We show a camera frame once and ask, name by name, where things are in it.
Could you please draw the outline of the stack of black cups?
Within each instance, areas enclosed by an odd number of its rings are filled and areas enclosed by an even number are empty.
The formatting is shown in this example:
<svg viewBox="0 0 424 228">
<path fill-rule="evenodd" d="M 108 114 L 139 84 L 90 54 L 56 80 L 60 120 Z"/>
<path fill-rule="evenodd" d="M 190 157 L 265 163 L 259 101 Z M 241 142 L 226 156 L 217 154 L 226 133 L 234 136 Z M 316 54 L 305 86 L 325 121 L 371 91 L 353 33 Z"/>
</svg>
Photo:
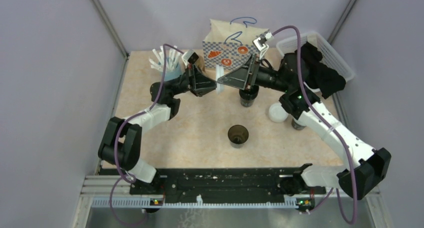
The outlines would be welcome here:
<svg viewBox="0 0 424 228">
<path fill-rule="evenodd" d="M 254 85 L 249 90 L 239 90 L 240 104 L 243 107 L 251 107 L 258 96 L 259 86 Z"/>
</svg>

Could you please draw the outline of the black coffee cup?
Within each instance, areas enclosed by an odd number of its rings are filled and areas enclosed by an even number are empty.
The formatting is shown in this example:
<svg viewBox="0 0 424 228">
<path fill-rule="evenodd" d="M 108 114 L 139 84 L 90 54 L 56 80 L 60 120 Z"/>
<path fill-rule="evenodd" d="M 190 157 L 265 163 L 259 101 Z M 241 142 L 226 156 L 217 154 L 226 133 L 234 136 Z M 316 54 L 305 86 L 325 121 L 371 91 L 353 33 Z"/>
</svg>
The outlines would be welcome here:
<svg viewBox="0 0 424 228">
<path fill-rule="evenodd" d="M 233 148 L 239 149 L 248 141 L 249 131 L 245 126 L 236 124 L 228 129 L 227 137 L 230 145 Z"/>
<path fill-rule="evenodd" d="M 297 120 L 296 119 L 292 119 L 292 121 L 291 121 L 291 126 L 295 129 L 295 130 L 298 130 L 298 131 L 301 131 L 301 130 L 303 130 L 306 126 L 305 125 L 302 125 L 302 124 L 300 124 L 300 123 L 298 123 L 297 122 Z"/>
</svg>

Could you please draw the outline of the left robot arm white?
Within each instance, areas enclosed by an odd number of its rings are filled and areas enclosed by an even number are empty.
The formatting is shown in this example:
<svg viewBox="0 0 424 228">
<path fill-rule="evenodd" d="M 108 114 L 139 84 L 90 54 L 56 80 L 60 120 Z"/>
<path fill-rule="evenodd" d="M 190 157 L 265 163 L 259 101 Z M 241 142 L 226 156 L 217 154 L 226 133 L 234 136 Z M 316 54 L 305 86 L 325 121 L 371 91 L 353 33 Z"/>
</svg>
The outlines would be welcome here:
<svg viewBox="0 0 424 228">
<path fill-rule="evenodd" d="M 98 157 L 116 165 L 127 182 L 141 181 L 141 188 L 147 194 L 156 194 L 161 182 L 155 178 L 157 170 L 141 158 L 143 134 L 177 115 L 181 100 L 176 95 L 191 92 L 202 97 L 216 88 L 216 81 L 195 65 L 190 65 L 177 78 L 153 83 L 149 90 L 153 102 L 151 107 L 127 118 L 112 117 L 108 121 Z"/>
</svg>

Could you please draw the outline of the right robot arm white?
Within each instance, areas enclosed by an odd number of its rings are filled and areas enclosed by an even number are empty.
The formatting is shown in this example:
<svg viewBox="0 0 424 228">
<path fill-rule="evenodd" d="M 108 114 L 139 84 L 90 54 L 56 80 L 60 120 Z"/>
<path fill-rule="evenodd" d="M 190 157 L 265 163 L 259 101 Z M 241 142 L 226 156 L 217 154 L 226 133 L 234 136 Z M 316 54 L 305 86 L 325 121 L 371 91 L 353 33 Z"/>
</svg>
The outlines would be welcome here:
<svg viewBox="0 0 424 228">
<path fill-rule="evenodd" d="M 365 143 L 346 128 L 326 108 L 321 99 L 304 82 L 304 63 L 297 53 L 286 54 L 278 70 L 261 66 L 257 55 L 245 64 L 222 75 L 217 82 L 240 90 L 254 86 L 282 92 L 282 108 L 302 126 L 310 128 L 337 154 L 342 166 L 308 165 L 293 180 L 299 194 L 313 187 L 343 190 L 351 198 L 362 200 L 387 175 L 391 153 Z"/>
</svg>

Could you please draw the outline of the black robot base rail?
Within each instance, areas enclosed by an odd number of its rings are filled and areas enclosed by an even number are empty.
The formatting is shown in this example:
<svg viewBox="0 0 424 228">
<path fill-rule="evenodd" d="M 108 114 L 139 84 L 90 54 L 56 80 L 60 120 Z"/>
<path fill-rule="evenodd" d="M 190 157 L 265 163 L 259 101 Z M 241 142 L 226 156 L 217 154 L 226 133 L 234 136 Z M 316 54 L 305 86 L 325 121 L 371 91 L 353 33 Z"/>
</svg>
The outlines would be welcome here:
<svg viewBox="0 0 424 228">
<path fill-rule="evenodd" d="M 301 167 L 278 168 L 160 168 L 152 182 L 136 181 L 131 195 L 150 198 L 160 205 L 248 207 L 277 205 L 312 207 L 321 186 L 308 187 Z"/>
</svg>

